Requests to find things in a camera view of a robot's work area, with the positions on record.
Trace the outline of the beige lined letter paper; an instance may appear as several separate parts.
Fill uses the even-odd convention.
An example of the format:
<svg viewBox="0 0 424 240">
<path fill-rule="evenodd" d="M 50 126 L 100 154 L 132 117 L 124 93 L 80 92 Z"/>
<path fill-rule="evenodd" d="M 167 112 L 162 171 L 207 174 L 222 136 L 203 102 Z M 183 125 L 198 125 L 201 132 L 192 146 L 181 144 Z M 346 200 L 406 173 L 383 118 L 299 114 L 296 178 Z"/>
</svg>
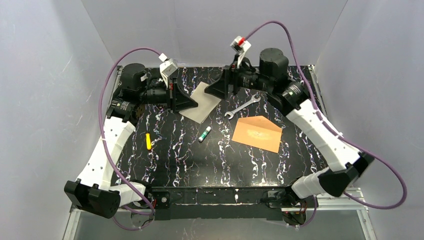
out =
<svg viewBox="0 0 424 240">
<path fill-rule="evenodd" d="M 205 89 L 208 86 L 209 85 L 205 82 L 199 83 L 190 96 L 198 103 L 198 106 L 180 111 L 179 113 L 182 116 L 193 120 L 198 124 L 201 124 L 209 116 L 212 110 L 220 103 L 221 99 L 205 93 Z"/>
</svg>

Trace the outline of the orange paper envelope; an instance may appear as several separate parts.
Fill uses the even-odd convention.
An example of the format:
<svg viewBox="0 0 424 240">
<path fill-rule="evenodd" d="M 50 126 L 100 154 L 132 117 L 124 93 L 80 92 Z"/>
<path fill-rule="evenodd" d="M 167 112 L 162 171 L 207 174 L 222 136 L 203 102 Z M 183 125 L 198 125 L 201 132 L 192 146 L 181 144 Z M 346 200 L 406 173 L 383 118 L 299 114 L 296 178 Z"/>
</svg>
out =
<svg viewBox="0 0 424 240">
<path fill-rule="evenodd" d="M 264 116 L 241 117 L 232 136 L 232 141 L 247 146 L 278 153 L 283 129 Z"/>
</svg>

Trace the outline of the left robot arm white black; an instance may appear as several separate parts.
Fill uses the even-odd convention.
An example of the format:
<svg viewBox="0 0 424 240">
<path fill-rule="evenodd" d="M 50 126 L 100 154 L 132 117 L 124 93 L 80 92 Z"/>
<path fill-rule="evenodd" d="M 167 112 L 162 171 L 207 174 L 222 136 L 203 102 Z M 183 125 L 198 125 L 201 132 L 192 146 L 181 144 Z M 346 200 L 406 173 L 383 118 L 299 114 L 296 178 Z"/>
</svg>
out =
<svg viewBox="0 0 424 240">
<path fill-rule="evenodd" d="M 64 186 L 65 194 L 77 209 L 110 219 L 122 206 L 147 201 L 144 183 L 127 180 L 112 186 L 111 179 L 145 105 L 162 106 L 174 113 L 198 106 L 178 86 L 177 72 L 177 66 L 165 63 L 159 66 L 157 73 L 147 73 L 141 63 L 117 68 L 114 91 L 105 120 L 100 123 L 103 134 L 76 180 L 69 180 Z"/>
</svg>

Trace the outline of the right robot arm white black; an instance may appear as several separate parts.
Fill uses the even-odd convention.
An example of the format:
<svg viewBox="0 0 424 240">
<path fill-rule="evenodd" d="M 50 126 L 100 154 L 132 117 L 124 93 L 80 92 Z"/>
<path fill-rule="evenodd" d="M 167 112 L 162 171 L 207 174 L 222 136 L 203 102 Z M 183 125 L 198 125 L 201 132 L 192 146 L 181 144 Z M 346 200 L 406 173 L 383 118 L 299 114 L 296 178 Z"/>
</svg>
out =
<svg viewBox="0 0 424 240">
<path fill-rule="evenodd" d="M 263 91 L 267 102 L 295 124 L 313 143 L 326 160 L 327 167 L 294 181 L 288 192 L 298 199 L 327 193 L 340 197 L 356 181 L 374 158 L 342 140 L 335 127 L 319 117 L 308 90 L 288 75 L 289 60 L 278 48 L 260 52 L 259 66 L 253 67 L 244 58 L 240 67 L 234 61 L 226 65 L 219 79 L 204 91 L 219 99 L 226 99 L 229 87 L 237 94 L 240 88 Z"/>
</svg>

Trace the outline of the green white glue stick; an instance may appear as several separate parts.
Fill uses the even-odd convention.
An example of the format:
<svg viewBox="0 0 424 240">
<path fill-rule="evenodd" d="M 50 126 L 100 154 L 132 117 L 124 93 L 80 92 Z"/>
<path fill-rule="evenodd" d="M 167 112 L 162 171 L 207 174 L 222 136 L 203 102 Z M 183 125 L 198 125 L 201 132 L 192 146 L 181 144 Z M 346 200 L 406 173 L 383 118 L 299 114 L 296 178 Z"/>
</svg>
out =
<svg viewBox="0 0 424 240">
<path fill-rule="evenodd" d="M 203 132 L 202 134 L 198 137 L 198 141 L 199 142 L 203 142 L 204 139 L 207 137 L 207 135 L 210 133 L 210 131 L 212 130 L 211 126 L 208 126 Z"/>
</svg>

